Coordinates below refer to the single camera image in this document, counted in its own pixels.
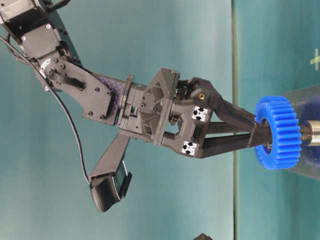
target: wire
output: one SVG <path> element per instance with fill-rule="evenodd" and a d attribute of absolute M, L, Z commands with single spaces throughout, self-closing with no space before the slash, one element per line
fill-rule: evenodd
<path fill-rule="evenodd" d="M 7 32 L 7 33 L 6 33 L 6 36 L 5 36 L 5 41 L 6 41 L 7 43 L 9 43 L 9 44 L 11 44 L 11 43 L 10 43 L 10 38 L 11 38 L 11 35 L 10 35 L 9 32 Z M 8 48 L 9 53 L 13 56 L 13 58 L 14 58 L 17 62 L 23 62 L 24 64 L 27 64 L 27 63 L 26 63 L 25 61 L 23 61 L 19 56 L 17 56 L 17 55 L 15 54 L 15 52 L 14 52 L 11 48 L 9 48 L 8 46 L 7 46 L 7 48 Z"/>
<path fill-rule="evenodd" d="M 69 123 L 70 126 L 72 128 L 76 143 L 77 143 L 77 147 L 78 147 L 78 151 L 79 151 L 79 155 L 80 155 L 80 163 L 81 163 L 81 168 L 82 168 L 82 173 L 83 176 L 86 180 L 86 182 L 88 184 L 90 184 L 89 181 L 89 177 L 87 175 L 87 171 L 86 171 L 86 167 L 85 167 L 85 162 L 84 162 L 84 155 L 83 155 L 83 151 L 82 151 L 82 145 L 81 145 L 81 141 L 78 135 L 78 131 L 76 129 L 76 126 L 74 124 L 74 121 L 72 120 L 72 117 L 66 107 L 66 105 L 64 104 L 64 102 L 61 100 L 61 98 L 57 95 L 57 93 L 53 90 L 53 88 L 50 86 L 50 82 L 44 77 L 42 76 L 42 74 L 39 72 L 38 69 L 36 69 L 36 67 L 31 63 L 30 60 L 28 60 L 20 51 L 18 51 L 14 46 L 12 46 L 8 41 L 6 41 L 5 38 L 3 38 L 2 36 L 0 36 L 0 40 L 10 49 L 12 50 L 19 58 L 21 58 L 22 60 L 25 61 L 26 64 L 28 64 L 32 70 L 35 71 L 36 74 L 38 74 L 38 76 L 40 77 L 40 79 L 43 81 L 44 85 L 48 87 L 48 89 L 50 90 L 50 92 L 52 93 L 52 95 L 54 96 L 54 98 L 57 100 L 57 102 L 60 104 L 60 106 L 62 107 Z"/>

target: teal backdrop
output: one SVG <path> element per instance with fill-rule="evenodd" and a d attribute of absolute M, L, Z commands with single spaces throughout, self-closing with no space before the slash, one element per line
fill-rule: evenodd
<path fill-rule="evenodd" d="M 233 100 L 231 1 L 73 0 L 59 13 L 91 71 L 147 84 L 168 67 L 182 79 L 211 80 Z M 63 111 L 4 46 L 0 63 L 1 240 L 233 239 L 232 153 L 191 159 L 132 140 L 127 197 L 99 214 Z M 118 129 L 81 118 L 80 106 L 60 95 L 91 171 Z"/>
<path fill-rule="evenodd" d="M 234 0 L 237 103 L 253 112 L 263 96 L 319 85 L 310 60 L 320 47 L 320 1 Z M 320 239 L 320 183 L 263 169 L 253 149 L 236 160 L 237 240 Z"/>

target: screw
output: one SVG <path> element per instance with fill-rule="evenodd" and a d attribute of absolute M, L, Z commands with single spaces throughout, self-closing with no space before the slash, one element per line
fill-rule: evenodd
<path fill-rule="evenodd" d="M 199 95 L 199 99 L 200 100 L 204 100 L 206 98 L 206 95 L 204 95 L 203 93 L 201 93 L 200 95 Z"/>

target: black object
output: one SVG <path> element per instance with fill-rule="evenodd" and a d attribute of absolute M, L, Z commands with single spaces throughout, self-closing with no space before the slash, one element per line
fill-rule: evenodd
<path fill-rule="evenodd" d="M 196 237 L 194 240 L 213 240 L 210 236 L 205 235 L 204 233 L 201 233 L 198 237 Z"/>
<path fill-rule="evenodd" d="M 2 0 L 0 24 L 8 32 L 2 40 L 18 62 L 32 67 L 44 90 L 52 92 L 66 112 L 98 211 L 106 211 L 127 193 L 132 175 L 127 173 L 123 159 L 130 138 L 194 158 L 272 142 L 268 126 L 224 100 L 208 80 L 181 80 L 178 72 L 162 68 L 147 86 L 135 83 L 132 75 L 122 81 L 85 69 L 57 13 L 69 2 L 53 5 L 50 0 Z M 21 46 L 23 54 L 14 50 L 10 38 Z M 56 91 L 72 96 L 82 106 L 83 118 L 119 128 L 89 176 L 79 136 Z M 211 122 L 213 113 L 222 122 Z M 167 132 L 169 123 L 177 125 L 178 131 Z M 207 137 L 214 134 L 230 135 Z"/>

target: gear teeth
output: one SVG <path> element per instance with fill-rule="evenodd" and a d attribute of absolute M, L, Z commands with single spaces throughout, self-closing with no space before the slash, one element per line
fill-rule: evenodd
<path fill-rule="evenodd" d="M 301 133 L 297 114 L 284 96 L 265 96 L 255 109 L 256 121 L 267 119 L 272 131 L 272 149 L 256 146 L 259 162 L 269 170 L 293 168 L 299 161 Z"/>

